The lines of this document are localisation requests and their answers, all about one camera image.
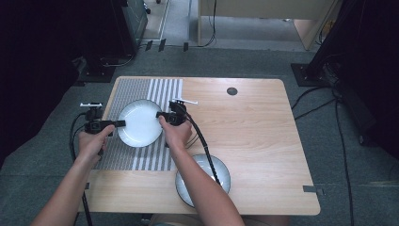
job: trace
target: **plate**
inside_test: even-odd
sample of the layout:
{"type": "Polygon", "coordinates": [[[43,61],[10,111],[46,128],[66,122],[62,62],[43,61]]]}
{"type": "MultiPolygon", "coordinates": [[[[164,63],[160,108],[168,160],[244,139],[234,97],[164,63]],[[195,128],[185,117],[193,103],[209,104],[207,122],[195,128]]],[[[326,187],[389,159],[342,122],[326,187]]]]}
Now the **plate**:
{"type": "MultiPolygon", "coordinates": [[[[212,173],[211,167],[209,165],[208,158],[206,157],[206,154],[197,154],[194,155],[193,158],[209,176],[215,179],[214,174],[212,173]]],[[[229,170],[220,159],[214,156],[211,156],[211,159],[215,167],[217,179],[219,179],[219,182],[222,185],[223,190],[225,190],[226,193],[229,193],[231,185],[229,170]]],[[[184,185],[184,180],[182,178],[182,175],[179,172],[177,172],[176,174],[175,182],[176,182],[177,193],[179,194],[180,198],[182,198],[182,200],[191,207],[194,207],[190,195],[188,194],[187,188],[184,185]]]]}
{"type": "Polygon", "coordinates": [[[118,128],[120,139],[134,148],[152,144],[162,133],[162,127],[156,118],[161,107],[149,100],[137,100],[128,104],[121,112],[119,121],[126,126],[118,128]]]}

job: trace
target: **forearm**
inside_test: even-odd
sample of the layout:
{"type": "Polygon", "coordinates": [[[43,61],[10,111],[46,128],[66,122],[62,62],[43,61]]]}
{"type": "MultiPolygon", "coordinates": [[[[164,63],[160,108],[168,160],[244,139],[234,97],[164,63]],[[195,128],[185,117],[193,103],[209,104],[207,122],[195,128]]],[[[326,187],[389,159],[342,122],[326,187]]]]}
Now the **forearm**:
{"type": "Polygon", "coordinates": [[[32,225],[73,225],[90,170],[76,160],[32,225]]]}
{"type": "Polygon", "coordinates": [[[172,157],[205,225],[244,225],[228,194],[200,168],[185,148],[174,149],[172,157]]]}

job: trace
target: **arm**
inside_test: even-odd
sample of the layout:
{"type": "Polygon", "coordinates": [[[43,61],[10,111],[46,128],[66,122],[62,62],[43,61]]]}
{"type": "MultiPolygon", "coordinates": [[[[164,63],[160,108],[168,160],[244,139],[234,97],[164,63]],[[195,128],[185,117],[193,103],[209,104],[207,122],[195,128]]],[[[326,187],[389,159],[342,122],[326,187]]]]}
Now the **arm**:
{"type": "Polygon", "coordinates": [[[187,152],[185,144],[191,136],[191,123],[186,121],[180,126],[173,126],[162,116],[159,122],[165,131],[172,158],[204,225],[244,225],[228,194],[187,152]]]}
{"type": "Polygon", "coordinates": [[[79,134],[79,155],[32,225],[73,225],[88,175],[100,159],[98,152],[102,146],[105,148],[106,136],[114,128],[114,125],[109,125],[97,135],[79,134]]]}

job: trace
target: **wooden table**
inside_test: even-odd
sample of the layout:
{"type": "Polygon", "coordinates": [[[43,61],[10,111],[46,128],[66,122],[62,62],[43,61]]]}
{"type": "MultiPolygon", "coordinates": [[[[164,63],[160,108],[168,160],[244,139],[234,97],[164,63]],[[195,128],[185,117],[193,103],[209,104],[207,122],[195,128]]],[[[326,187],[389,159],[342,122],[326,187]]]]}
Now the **wooden table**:
{"type": "MultiPolygon", "coordinates": [[[[229,169],[229,195],[241,214],[320,212],[316,194],[303,189],[313,186],[313,182],[280,80],[182,79],[182,97],[199,102],[186,104],[187,111],[203,133],[210,154],[229,169]],[[228,88],[236,88],[238,93],[229,95],[228,88]]],[[[204,150],[198,141],[189,152],[204,150]]],[[[92,212],[196,213],[180,199],[175,176],[176,170],[93,170],[86,193],[88,206],[92,212]]]]}
{"type": "MultiPolygon", "coordinates": [[[[342,0],[217,0],[215,16],[294,19],[294,25],[306,50],[342,0]]],[[[214,15],[215,0],[199,0],[198,45],[201,17],[214,15]]]]}

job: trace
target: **human hand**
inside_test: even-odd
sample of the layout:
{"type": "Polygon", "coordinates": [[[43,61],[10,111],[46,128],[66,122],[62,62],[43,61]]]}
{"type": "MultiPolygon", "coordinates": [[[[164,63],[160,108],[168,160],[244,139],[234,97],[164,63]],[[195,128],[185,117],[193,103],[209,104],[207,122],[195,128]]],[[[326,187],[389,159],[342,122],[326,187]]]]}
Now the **human hand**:
{"type": "Polygon", "coordinates": [[[99,160],[98,155],[101,149],[106,149],[106,137],[114,131],[114,125],[106,126],[102,132],[92,135],[86,132],[79,133],[79,154],[77,160],[83,161],[84,163],[89,163],[94,166],[99,160]]]}
{"type": "Polygon", "coordinates": [[[165,131],[165,139],[170,149],[184,149],[192,134],[191,122],[185,121],[179,126],[174,126],[167,123],[163,116],[159,116],[159,123],[165,131]]]}

